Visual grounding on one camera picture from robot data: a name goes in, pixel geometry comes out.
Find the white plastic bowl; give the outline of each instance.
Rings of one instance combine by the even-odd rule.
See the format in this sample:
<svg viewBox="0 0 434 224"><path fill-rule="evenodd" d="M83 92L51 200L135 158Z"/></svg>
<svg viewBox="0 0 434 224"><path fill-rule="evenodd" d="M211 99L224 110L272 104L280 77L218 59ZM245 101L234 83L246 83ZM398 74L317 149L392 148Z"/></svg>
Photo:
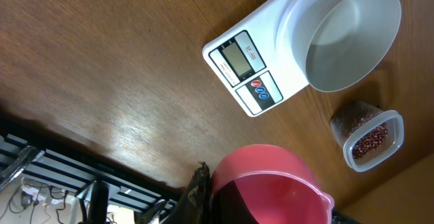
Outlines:
<svg viewBox="0 0 434 224"><path fill-rule="evenodd" d="M312 7L305 16L317 18L317 11ZM342 0L319 26L315 20L299 22L292 42L294 58L315 89L345 89L382 60L400 22L399 0Z"/></svg>

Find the wooden table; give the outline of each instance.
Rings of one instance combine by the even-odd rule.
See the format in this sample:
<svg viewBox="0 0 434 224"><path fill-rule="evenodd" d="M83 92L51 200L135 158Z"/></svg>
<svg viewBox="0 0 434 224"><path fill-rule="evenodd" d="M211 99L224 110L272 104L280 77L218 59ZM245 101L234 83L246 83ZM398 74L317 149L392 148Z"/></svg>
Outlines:
<svg viewBox="0 0 434 224"><path fill-rule="evenodd" d="M0 0L0 98L123 165L172 187L197 161L211 169L254 143L280 145L344 206L433 150L434 0L401 0L399 34L352 88L307 87L248 117L201 56L202 47L266 0ZM356 173L330 117L355 98L399 111L404 146Z"/></svg>

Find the wood grain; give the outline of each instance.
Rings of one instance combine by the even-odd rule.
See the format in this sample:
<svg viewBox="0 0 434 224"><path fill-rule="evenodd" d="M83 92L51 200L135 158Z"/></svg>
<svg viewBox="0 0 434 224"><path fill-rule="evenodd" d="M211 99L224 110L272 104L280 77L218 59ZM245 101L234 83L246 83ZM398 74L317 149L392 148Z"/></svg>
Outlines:
<svg viewBox="0 0 434 224"><path fill-rule="evenodd" d="M434 0L401 0L399 34L352 88L307 87L249 118L202 47L266 0L0 0L0 98L90 150L173 187L254 143L300 155L344 206L433 150ZM360 98L399 111L404 146L365 173L332 138L335 110Z"/></svg>

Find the kitchen scale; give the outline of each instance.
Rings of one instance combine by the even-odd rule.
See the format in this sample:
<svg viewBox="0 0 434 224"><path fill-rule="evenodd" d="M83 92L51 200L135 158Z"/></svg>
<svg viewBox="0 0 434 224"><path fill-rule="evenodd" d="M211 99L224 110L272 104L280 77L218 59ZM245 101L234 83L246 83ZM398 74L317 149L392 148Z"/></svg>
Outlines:
<svg viewBox="0 0 434 224"><path fill-rule="evenodd" d="M309 84L293 55L294 30L325 17L340 1L268 0L206 44L203 57L243 110L256 117Z"/></svg>

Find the container of red beans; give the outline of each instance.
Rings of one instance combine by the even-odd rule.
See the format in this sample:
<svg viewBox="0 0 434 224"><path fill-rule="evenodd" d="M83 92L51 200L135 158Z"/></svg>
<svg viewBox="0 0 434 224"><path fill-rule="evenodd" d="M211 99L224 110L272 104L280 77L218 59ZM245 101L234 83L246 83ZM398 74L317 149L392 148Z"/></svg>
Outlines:
<svg viewBox="0 0 434 224"><path fill-rule="evenodd" d="M348 166L363 172L393 155L403 144L404 123L396 111L382 111L355 101L336 112L330 121Z"/></svg>

